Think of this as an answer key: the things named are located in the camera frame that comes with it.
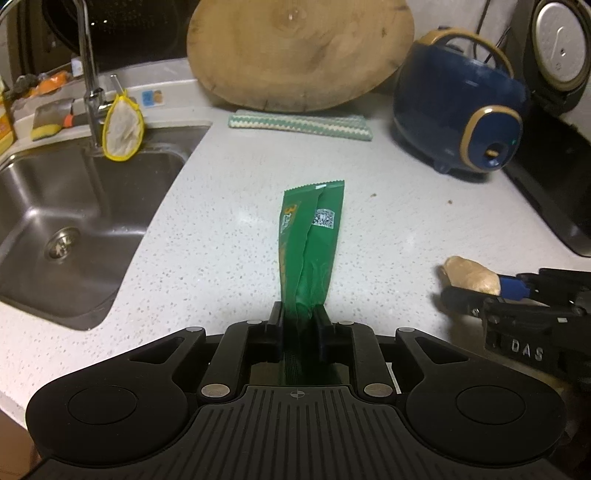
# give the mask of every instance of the gold trim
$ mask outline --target gold trim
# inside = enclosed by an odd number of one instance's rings
[[[473,42],[476,42],[480,46],[486,48],[490,53],[492,53],[492,56],[495,58],[497,66],[499,65],[499,62],[502,63],[507,69],[509,77],[514,77],[513,67],[511,66],[511,62],[509,61],[507,56],[496,45],[494,45],[494,43],[491,43],[487,39],[482,38],[479,35],[476,35],[470,30],[456,27],[446,28],[445,30],[431,30],[429,33],[419,38],[417,42],[429,46],[438,43],[447,43],[452,38],[458,37],[467,38],[468,40],[472,40]]]
[[[490,113],[506,113],[507,115],[511,115],[519,122],[521,128],[523,128],[520,115],[515,110],[507,106],[487,105],[478,109],[472,114],[468,120],[468,123],[466,124],[466,127],[464,128],[464,134],[462,135],[462,141],[460,142],[460,158],[468,167],[480,173],[486,173],[490,170],[482,170],[471,162],[470,157],[468,156],[468,146],[470,146],[470,140],[472,139],[472,134],[474,133],[476,125],[483,117],[489,115]]]

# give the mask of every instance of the wooden cutting board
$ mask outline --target wooden cutting board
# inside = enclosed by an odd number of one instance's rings
[[[379,85],[413,40],[404,0],[201,0],[187,55],[203,86],[228,102],[310,112]]]

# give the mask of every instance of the green snack wrapper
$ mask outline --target green snack wrapper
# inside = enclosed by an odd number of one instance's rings
[[[344,191],[344,181],[331,181],[287,190],[283,195],[279,268],[287,384],[313,384],[310,375],[318,382],[326,382],[327,375],[334,376],[331,369],[322,373],[317,365],[306,368],[302,359],[313,350],[309,335],[312,309],[324,304],[328,294]]]

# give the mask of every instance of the orange item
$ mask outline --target orange item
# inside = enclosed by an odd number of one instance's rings
[[[12,131],[12,126],[8,118],[7,109],[4,106],[3,92],[4,84],[2,83],[2,79],[0,79],[0,155],[14,143],[14,132]]]
[[[66,115],[66,117],[64,118],[63,127],[64,128],[72,128],[73,125],[74,125],[74,115],[72,115],[71,113],[68,113]]]
[[[39,82],[39,85],[31,89],[30,96],[34,97],[37,95],[45,95],[47,93],[53,92],[68,83],[70,81],[70,76],[71,75],[64,70],[57,72],[54,76],[42,80]]]

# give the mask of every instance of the yellow rim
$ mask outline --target yellow rim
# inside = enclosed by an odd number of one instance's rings
[[[131,108],[133,108],[137,112],[138,118],[139,118],[139,124],[140,124],[138,144],[135,146],[133,151],[129,155],[127,155],[126,157],[118,157],[116,155],[111,155],[106,150],[107,130],[109,129],[109,125],[111,124],[111,115],[113,114],[113,110],[115,109],[115,104],[117,102],[126,102],[128,105],[130,105]],[[127,96],[127,90],[125,90],[123,92],[123,95],[116,95],[115,100],[113,101],[113,105],[111,105],[111,108],[109,108],[109,111],[107,112],[107,118],[105,119],[105,124],[103,126],[103,153],[104,153],[105,157],[107,157],[109,160],[113,160],[113,161],[129,160],[131,157],[133,157],[138,152],[138,150],[142,144],[142,140],[144,139],[144,130],[145,130],[144,116],[142,115],[139,105],[137,103],[133,102]]]
[[[466,128],[464,128],[464,134],[462,135],[462,141],[460,143],[460,158],[468,167],[480,173],[486,173],[490,170],[482,170],[472,163],[470,157],[468,156],[468,146],[470,146],[472,134],[474,133],[474,129],[476,128],[476,125],[480,119],[482,119],[484,116],[490,115],[491,113],[506,113],[507,115],[511,115],[519,122],[519,126],[522,127],[520,115],[512,108],[503,105],[488,105],[474,112],[474,114],[468,120]]]

